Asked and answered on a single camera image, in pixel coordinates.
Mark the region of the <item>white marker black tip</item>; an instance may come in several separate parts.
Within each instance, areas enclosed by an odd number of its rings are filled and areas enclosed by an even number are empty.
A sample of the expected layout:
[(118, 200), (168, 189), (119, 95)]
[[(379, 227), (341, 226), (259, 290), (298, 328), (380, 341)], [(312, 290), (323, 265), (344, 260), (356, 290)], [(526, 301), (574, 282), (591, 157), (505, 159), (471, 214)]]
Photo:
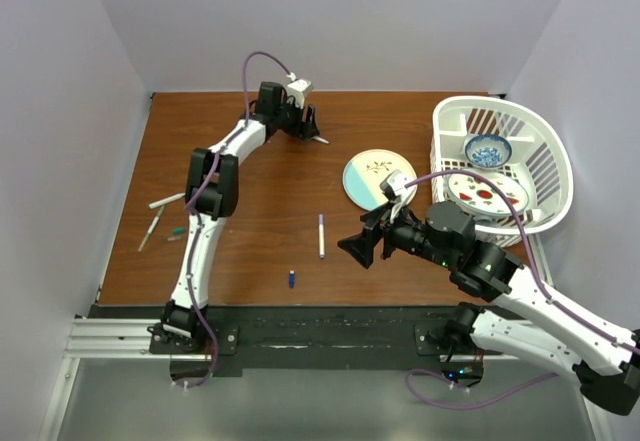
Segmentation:
[(320, 142), (322, 144), (326, 144), (326, 145), (330, 144), (330, 142), (328, 140), (326, 140), (325, 138), (322, 138), (320, 136), (314, 136), (312, 139), (314, 141)]

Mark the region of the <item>white marker with purple ink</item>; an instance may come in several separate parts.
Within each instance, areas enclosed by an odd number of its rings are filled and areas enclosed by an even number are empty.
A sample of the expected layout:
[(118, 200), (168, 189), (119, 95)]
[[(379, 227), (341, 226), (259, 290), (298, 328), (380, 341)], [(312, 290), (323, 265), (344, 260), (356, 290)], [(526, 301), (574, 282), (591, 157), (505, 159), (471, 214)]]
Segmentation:
[(325, 240), (325, 223), (324, 215), (321, 213), (318, 215), (318, 249), (319, 258), (326, 258), (326, 240)]

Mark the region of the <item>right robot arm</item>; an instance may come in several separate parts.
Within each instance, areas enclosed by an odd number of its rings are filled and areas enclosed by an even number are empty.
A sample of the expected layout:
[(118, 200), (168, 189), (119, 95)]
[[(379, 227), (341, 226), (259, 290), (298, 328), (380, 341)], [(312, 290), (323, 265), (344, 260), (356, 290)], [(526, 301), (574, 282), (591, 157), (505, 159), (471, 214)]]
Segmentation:
[(639, 333), (588, 311), (548, 284), (517, 256), (476, 236), (472, 217), (446, 201), (430, 206), (425, 220), (408, 207), (383, 204), (362, 215), (360, 233), (338, 241), (361, 266), (400, 250), (446, 268), (469, 296), (524, 319), (513, 327), (486, 308), (459, 307), (445, 330), (459, 354), (474, 347), (536, 364), (578, 385), (596, 406), (629, 415), (639, 400)]

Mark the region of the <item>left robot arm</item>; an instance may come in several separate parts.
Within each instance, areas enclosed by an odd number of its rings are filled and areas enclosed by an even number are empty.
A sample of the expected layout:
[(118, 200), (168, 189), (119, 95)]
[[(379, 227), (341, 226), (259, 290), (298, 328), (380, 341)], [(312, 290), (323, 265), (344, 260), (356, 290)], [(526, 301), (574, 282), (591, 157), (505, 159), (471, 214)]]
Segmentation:
[(306, 106), (312, 82), (293, 78), (283, 86), (263, 82), (249, 112), (234, 129), (209, 148), (191, 154), (185, 209), (187, 242), (178, 279), (160, 323), (185, 353), (200, 351), (207, 341), (202, 322), (208, 306), (208, 283), (218, 241), (239, 200), (239, 167), (276, 132), (301, 140), (319, 134), (315, 107)]

